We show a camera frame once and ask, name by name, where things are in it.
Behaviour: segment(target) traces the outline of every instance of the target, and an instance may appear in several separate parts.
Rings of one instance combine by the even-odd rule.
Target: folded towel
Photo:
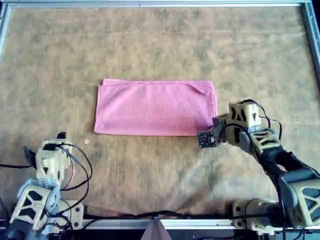
[[[195,136],[212,126],[217,98],[210,81],[127,81],[98,86],[94,132]]]

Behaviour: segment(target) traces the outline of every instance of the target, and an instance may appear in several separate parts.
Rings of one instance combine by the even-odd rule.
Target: metal extrusion
[[[84,219],[83,226],[92,219]],[[101,219],[93,222],[85,229],[100,230],[134,230],[146,229],[150,220],[148,219]],[[161,219],[161,223],[167,230],[235,230],[229,219]]]
[[[309,47],[312,53],[316,83],[318,89],[320,90],[320,33],[312,2],[307,2],[302,5],[302,14],[304,25],[307,30],[306,32],[309,40]]]
[[[3,3],[0,13],[0,56],[2,53],[2,48],[4,46],[6,31],[9,24],[9,18],[11,13],[12,5],[9,3]]]

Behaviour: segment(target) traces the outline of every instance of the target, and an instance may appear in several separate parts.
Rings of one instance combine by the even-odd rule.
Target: towel
[[[94,132],[135,136],[196,136],[217,115],[210,81],[128,81],[98,86]]]

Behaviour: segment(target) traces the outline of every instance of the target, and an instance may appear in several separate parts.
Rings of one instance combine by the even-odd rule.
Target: fabric surface
[[[217,98],[210,81],[127,81],[98,86],[94,131],[136,136],[195,136],[212,126]]]

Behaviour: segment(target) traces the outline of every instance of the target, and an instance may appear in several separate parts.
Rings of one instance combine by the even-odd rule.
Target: pink microfiber cloth
[[[94,132],[138,136],[195,136],[217,115],[210,81],[127,81],[98,86]]]

